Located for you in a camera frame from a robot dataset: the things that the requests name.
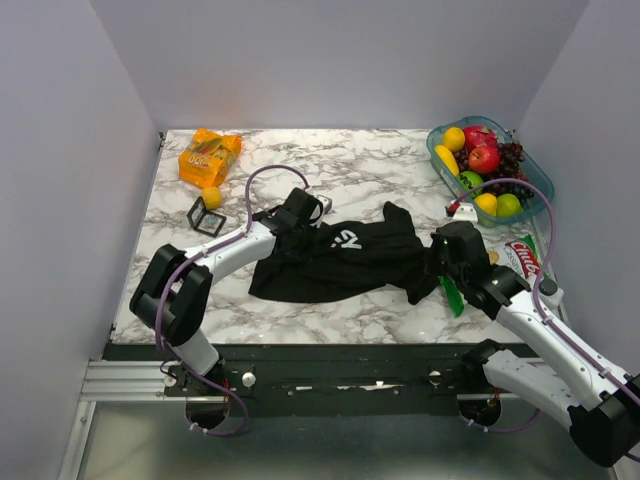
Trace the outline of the black printed t-shirt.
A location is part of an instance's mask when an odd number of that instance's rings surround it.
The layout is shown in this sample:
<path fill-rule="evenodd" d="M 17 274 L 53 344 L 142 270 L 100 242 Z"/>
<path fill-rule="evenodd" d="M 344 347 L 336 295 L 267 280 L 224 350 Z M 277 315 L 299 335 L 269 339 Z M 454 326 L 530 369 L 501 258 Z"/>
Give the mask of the black printed t-shirt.
<path fill-rule="evenodd" d="M 418 304 L 439 286 L 428 272 L 430 249 L 409 211 L 384 204 L 383 219 L 343 221 L 287 233 L 256 263 L 249 294 L 289 303 L 330 303 L 388 285 Z"/>

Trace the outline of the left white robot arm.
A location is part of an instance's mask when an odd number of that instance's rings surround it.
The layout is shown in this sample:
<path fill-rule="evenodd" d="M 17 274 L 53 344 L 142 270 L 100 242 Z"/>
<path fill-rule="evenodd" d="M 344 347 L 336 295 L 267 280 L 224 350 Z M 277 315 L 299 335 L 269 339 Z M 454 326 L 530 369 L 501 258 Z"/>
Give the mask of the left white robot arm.
<path fill-rule="evenodd" d="M 318 228 L 332 201 L 293 189 L 283 204 L 252 214 L 247 227 L 199 247 L 171 244 L 152 257 L 129 303 L 129 310 L 187 367 L 187 382 L 201 395 L 222 380 L 221 355 L 201 329 L 211 287 L 236 270 L 269 257 L 290 234 Z"/>

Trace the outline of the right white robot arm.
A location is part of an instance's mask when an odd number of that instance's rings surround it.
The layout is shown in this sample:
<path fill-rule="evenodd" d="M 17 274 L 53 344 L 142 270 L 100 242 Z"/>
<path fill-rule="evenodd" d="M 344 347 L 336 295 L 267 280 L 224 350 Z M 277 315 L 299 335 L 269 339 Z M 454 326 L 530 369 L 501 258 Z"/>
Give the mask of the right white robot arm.
<path fill-rule="evenodd" d="M 454 221 L 431 235 L 429 272 L 451 280 L 468 303 L 526 343 L 551 374 L 504 347 L 464 362 L 469 390 L 507 390 L 568 430 L 592 462 L 611 467 L 639 444 L 639 378 L 590 347 L 538 298 L 538 288 L 494 264 L 481 233 Z"/>

